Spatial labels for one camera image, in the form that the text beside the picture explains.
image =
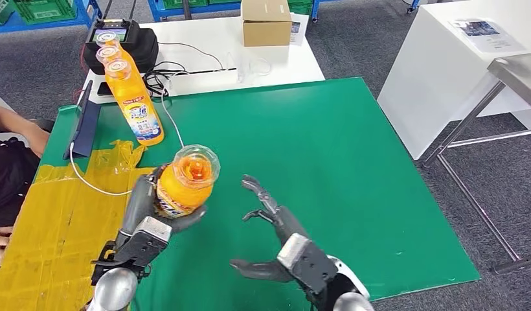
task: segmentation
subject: gray carpet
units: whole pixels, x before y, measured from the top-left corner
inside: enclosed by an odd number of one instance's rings
[[[378,95],[414,17],[405,14],[406,8],[400,0],[321,4],[319,23],[310,25],[307,37],[325,77],[363,76]],[[130,0],[117,0],[110,17],[129,9]],[[135,19],[152,21],[146,1],[137,5]],[[84,81],[79,53],[85,36],[84,27],[1,34],[0,95],[26,117],[54,118],[57,108],[71,103]],[[511,115],[498,115],[480,118],[466,136],[518,129],[522,126]],[[457,148],[446,156],[516,251],[531,252],[531,137]],[[494,275],[490,268],[508,257],[487,227],[439,163],[427,170],[419,163],[416,167],[482,280],[384,299],[374,303],[377,310],[531,310],[531,267]]]

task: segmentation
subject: gray metal table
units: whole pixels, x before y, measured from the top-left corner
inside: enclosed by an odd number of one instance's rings
[[[490,231],[495,235],[496,239],[512,261],[500,264],[494,267],[496,273],[504,273],[512,271],[531,264],[531,254],[521,257],[519,256],[511,245],[506,241],[505,237],[496,228],[496,225],[487,215],[486,211],[479,205],[477,200],[470,193],[464,182],[458,177],[458,174],[451,167],[447,159],[443,156],[443,151],[447,148],[455,148],[458,146],[465,146],[468,144],[484,143],[486,141],[496,141],[499,139],[506,139],[524,135],[531,135],[531,130],[505,133],[500,135],[493,135],[487,137],[479,137],[474,139],[466,139],[463,141],[455,141],[456,138],[466,129],[473,119],[483,111],[486,106],[505,88],[509,87],[515,91],[523,100],[531,106],[531,54],[523,54],[509,57],[496,58],[489,65],[488,70],[491,74],[498,78],[498,82],[490,89],[490,91],[481,99],[472,111],[464,118],[458,126],[445,138],[445,140],[435,149],[435,151],[427,157],[424,161],[424,166],[429,167],[435,159],[438,159],[443,167],[449,172],[451,177],[458,184],[458,187],[466,195],[473,208],[479,213]]]

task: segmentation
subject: green crate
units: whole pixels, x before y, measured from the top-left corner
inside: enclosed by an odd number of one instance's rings
[[[294,14],[310,15],[313,4],[310,3],[308,5],[305,5],[305,4],[297,3],[297,4],[290,4],[288,6],[290,7],[290,12]]]
[[[0,25],[6,23],[16,8],[8,0],[0,0]]]
[[[76,18],[73,0],[14,0],[17,11],[28,25]]]
[[[288,0],[288,6],[291,5],[310,5],[313,0]]]
[[[232,2],[241,2],[237,0],[209,0],[209,4],[214,5],[216,3],[232,3]]]
[[[182,0],[163,0],[164,8],[181,8]],[[207,6],[209,2],[207,0],[189,0],[189,6]]]

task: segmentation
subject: yellow tape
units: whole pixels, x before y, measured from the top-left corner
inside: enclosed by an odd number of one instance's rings
[[[135,168],[145,147],[113,144],[92,152],[84,178],[124,192],[153,168]],[[0,268],[0,310],[80,310],[92,296],[90,261],[115,238],[127,202],[84,185],[70,165],[41,166]]]

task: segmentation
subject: cardboard box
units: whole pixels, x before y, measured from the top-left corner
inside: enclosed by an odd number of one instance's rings
[[[290,43],[292,20],[287,0],[243,0],[241,11],[246,47]]]

